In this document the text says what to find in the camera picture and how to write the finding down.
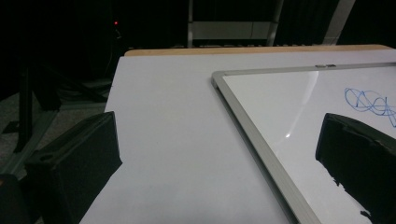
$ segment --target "blue marker drawing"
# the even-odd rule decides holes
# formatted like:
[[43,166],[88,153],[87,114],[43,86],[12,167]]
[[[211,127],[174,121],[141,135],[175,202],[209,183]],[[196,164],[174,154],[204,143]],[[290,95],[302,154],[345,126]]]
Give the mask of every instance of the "blue marker drawing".
[[356,89],[345,89],[346,102],[359,112],[371,111],[375,115],[388,117],[390,123],[396,128],[395,106],[388,105],[388,97],[381,96],[375,91],[359,91]]

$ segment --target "white table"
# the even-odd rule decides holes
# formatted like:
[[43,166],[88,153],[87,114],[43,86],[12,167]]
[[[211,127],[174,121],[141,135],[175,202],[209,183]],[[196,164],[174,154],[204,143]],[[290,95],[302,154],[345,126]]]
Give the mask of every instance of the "white table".
[[[270,49],[296,48],[263,51]],[[215,54],[231,52],[215,49],[205,55],[159,50],[165,55],[120,58],[106,111],[116,113],[123,165],[81,223],[289,223],[211,85],[211,75],[396,60],[396,50],[381,46],[333,49],[237,49],[238,54]]]

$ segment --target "wooden table edge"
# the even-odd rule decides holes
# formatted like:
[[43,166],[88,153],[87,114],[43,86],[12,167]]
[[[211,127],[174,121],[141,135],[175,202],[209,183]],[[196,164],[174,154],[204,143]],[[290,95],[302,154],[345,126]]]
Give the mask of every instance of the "wooden table edge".
[[384,45],[335,45],[335,46],[297,46],[297,47],[254,47],[254,48],[200,48],[200,49],[131,49],[124,56],[161,56],[161,55],[199,55],[199,54],[239,54],[239,53],[277,53],[302,51],[352,51],[391,49]]

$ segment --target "whiteboard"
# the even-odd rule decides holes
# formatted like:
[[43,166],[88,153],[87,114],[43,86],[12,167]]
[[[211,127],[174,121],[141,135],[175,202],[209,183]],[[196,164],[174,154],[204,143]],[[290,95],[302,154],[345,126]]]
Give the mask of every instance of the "whiteboard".
[[315,153],[326,113],[396,138],[394,63],[216,72],[213,80],[301,223],[371,223]]

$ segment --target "whiteboard frame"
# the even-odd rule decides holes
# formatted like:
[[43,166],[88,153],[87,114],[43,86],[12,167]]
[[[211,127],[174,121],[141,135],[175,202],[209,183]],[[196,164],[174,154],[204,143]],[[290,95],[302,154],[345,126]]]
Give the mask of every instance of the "whiteboard frame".
[[231,113],[233,113],[237,119],[237,126],[242,128],[240,131],[247,136],[247,140],[251,145],[253,145],[260,157],[262,165],[273,178],[282,196],[300,223],[319,224],[320,221],[223,78],[228,76],[246,76],[255,74],[345,70],[387,66],[396,66],[396,63],[356,63],[340,65],[318,64],[315,66],[304,67],[218,71],[212,74],[213,86],[225,99],[225,103],[228,107],[231,108]]

